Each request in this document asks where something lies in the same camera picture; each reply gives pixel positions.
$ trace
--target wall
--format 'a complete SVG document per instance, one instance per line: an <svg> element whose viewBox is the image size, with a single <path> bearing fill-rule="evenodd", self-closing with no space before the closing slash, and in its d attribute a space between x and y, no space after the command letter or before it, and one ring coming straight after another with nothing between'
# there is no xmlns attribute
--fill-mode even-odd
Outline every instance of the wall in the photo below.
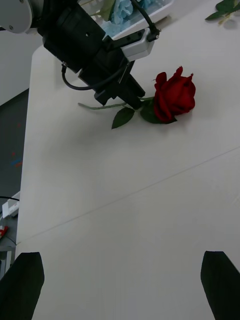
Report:
<svg viewBox="0 0 240 320"><path fill-rule="evenodd" d="M0 106L29 88L32 55L41 45L38 34L0 32Z"/></svg>

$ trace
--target red rose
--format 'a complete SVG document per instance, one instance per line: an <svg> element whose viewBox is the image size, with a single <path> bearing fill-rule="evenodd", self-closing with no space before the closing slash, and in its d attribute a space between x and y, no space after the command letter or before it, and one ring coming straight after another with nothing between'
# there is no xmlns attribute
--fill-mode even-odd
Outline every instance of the red rose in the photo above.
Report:
<svg viewBox="0 0 240 320"><path fill-rule="evenodd" d="M185 77L182 73L183 67L180 66L168 81L165 72L156 77L154 112L164 123L170 123L175 116L185 114L195 107L193 74Z"/></svg>

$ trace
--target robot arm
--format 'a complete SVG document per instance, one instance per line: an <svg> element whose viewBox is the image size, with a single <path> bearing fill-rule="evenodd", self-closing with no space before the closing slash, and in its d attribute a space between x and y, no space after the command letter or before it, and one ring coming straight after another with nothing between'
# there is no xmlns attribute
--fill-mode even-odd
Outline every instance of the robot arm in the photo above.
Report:
<svg viewBox="0 0 240 320"><path fill-rule="evenodd" d="M147 56L159 37L159 30L138 5L149 28L118 40L104 30L78 4L78 0L6 0L0 4L0 24L13 33L27 33L31 28L43 38L44 47L62 62L62 78L74 90L95 91L95 99L105 105L117 96L134 109L141 105L144 90L130 75L136 59ZM66 69L79 73L88 86L68 83Z"/></svg>

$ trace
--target white table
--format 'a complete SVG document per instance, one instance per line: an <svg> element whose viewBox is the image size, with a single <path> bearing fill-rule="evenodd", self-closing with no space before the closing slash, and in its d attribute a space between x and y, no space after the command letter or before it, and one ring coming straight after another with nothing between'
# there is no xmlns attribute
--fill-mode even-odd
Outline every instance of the white table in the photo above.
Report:
<svg viewBox="0 0 240 320"><path fill-rule="evenodd" d="M17 254L43 259L35 320L213 319L204 252L240 269L239 30L205 22L215 4L164 29L133 69L146 96L159 72L194 73L196 107L171 125L135 116L111 131L116 110L80 108L93 92L33 55Z"/></svg>

